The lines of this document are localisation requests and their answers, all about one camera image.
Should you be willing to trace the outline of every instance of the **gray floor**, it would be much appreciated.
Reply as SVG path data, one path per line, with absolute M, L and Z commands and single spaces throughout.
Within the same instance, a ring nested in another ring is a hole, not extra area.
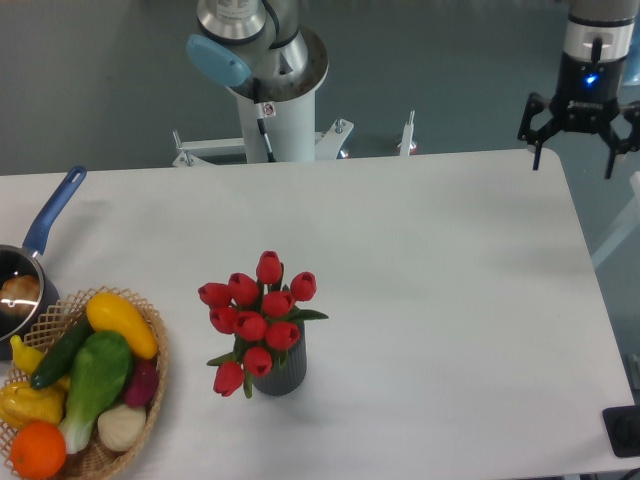
M 239 137 L 234 101 L 185 55 L 196 0 L 0 0 L 0 175 L 168 167 L 183 140 Z M 416 110 L 420 153 L 522 148 L 527 95 L 555 90 L 567 7 L 551 0 L 301 0 L 330 73 L 317 126 L 356 124 L 352 156 L 393 155 Z M 624 88 L 621 101 L 640 99 Z M 632 196 L 596 137 L 560 135 L 589 248 Z M 621 353 L 640 352 L 640 232 L 598 272 Z

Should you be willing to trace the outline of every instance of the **saucepan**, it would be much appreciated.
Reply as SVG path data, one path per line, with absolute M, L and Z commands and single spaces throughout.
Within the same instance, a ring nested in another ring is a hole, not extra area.
M 0 360 L 11 358 L 9 339 L 24 336 L 60 298 L 36 258 L 44 253 L 51 225 L 86 175 L 81 166 L 69 170 L 33 221 L 21 248 L 0 245 Z

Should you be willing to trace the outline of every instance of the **orange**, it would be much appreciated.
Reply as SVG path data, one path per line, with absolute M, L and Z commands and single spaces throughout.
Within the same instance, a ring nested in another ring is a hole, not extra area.
M 67 458 L 67 446 L 58 427 L 35 421 L 18 432 L 11 444 L 11 461 L 24 478 L 55 475 Z

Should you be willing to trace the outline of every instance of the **blue light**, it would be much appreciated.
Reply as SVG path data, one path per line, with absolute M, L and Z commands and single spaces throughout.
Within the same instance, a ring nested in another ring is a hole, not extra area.
M 584 83 L 587 84 L 587 87 L 591 87 L 596 82 L 596 80 L 598 80 L 598 78 L 599 75 L 597 73 L 592 73 L 588 77 L 585 77 Z

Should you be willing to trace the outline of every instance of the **tulip bouquet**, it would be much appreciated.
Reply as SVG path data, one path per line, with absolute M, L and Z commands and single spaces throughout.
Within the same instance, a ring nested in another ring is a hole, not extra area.
M 198 289 L 213 327 L 235 337 L 231 352 L 207 362 L 218 367 L 213 391 L 223 397 L 244 386 L 245 396 L 251 398 L 254 377 L 285 366 L 289 349 L 300 340 L 299 326 L 306 320 L 328 318 L 297 306 L 316 293 L 312 273 L 299 273 L 290 287 L 282 283 L 283 274 L 278 254 L 266 251 L 256 268 L 257 280 L 234 273 L 227 283 L 207 283 Z

